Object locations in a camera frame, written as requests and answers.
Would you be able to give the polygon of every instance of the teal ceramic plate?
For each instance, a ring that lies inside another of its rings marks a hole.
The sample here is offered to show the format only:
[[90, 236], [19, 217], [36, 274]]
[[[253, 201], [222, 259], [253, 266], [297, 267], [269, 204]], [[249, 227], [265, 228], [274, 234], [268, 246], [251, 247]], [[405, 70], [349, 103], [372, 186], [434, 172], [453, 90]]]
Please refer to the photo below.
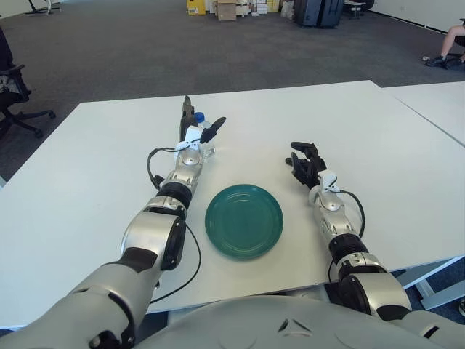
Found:
[[265, 189], [234, 185], [219, 192], [205, 215], [206, 233], [222, 253], [249, 260], [267, 253], [283, 230], [283, 213]]

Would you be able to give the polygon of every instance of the cardboard box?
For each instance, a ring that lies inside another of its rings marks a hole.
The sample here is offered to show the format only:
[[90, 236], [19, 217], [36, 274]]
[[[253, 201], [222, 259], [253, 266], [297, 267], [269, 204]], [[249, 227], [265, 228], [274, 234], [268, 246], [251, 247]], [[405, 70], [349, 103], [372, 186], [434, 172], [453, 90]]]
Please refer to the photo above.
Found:
[[279, 10], [279, 0], [268, 0], [268, 12], [277, 12]]
[[218, 0], [218, 20], [235, 20], [235, 0], [233, 3], [222, 3]]
[[187, 13], [189, 15], [204, 15], [205, 2], [203, 0], [187, 0]]
[[235, 5], [235, 14], [236, 16], [246, 16], [247, 15], [248, 6], [245, 5]]
[[268, 6], [266, 4], [257, 4], [256, 6], [256, 11], [261, 15], [267, 14], [267, 10]]

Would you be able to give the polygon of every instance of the black office chair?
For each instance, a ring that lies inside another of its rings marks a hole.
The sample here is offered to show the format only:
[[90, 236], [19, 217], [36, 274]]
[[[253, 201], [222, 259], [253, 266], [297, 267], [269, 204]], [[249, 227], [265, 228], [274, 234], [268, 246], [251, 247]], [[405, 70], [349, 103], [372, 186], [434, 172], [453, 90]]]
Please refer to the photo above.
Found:
[[21, 77], [21, 69], [25, 66], [14, 65], [13, 56], [9, 49], [7, 38], [0, 28], [0, 113], [4, 115], [4, 119], [0, 120], [0, 138], [2, 138], [13, 125], [18, 125], [30, 131], [34, 131], [37, 138], [43, 137], [40, 129], [32, 127], [23, 122], [23, 120], [37, 118], [39, 116], [48, 115], [51, 119], [55, 117], [53, 111], [41, 111], [40, 113], [30, 114], [12, 114], [8, 108], [16, 103], [24, 103], [29, 100], [28, 90]]

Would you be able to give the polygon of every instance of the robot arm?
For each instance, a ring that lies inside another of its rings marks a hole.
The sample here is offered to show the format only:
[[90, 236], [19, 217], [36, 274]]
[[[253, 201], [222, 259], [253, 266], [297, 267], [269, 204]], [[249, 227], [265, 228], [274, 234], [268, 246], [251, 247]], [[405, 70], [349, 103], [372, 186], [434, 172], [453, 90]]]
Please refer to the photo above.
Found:
[[[182, 256], [186, 214], [203, 166], [198, 150], [203, 134], [186, 121], [186, 97], [176, 166], [154, 198], [130, 222], [122, 257], [102, 265], [41, 318], [2, 338], [5, 348], [131, 348], [153, 290]], [[224, 118], [205, 129], [211, 139]]]
[[309, 202], [339, 277], [339, 297], [347, 308], [389, 321], [425, 337], [444, 348], [463, 348], [463, 327], [426, 311], [412, 311], [410, 301], [396, 278], [378, 261], [361, 240], [345, 215], [337, 176], [326, 169], [313, 144], [291, 143], [305, 154], [286, 159], [293, 175], [310, 189]]

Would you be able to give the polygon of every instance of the plastic bottle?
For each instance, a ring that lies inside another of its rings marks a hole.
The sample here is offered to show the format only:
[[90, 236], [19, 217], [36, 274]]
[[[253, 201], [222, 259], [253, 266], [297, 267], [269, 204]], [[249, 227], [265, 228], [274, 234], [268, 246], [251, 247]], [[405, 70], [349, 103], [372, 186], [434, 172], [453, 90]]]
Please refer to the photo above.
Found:
[[[211, 124], [205, 120], [205, 115], [202, 112], [198, 111], [194, 113], [194, 117], [197, 120], [197, 127], [200, 129], [208, 129], [211, 126]], [[199, 148], [204, 159], [215, 154], [215, 147], [212, 145], [212, 140], [208, 143], [200, 144]]]

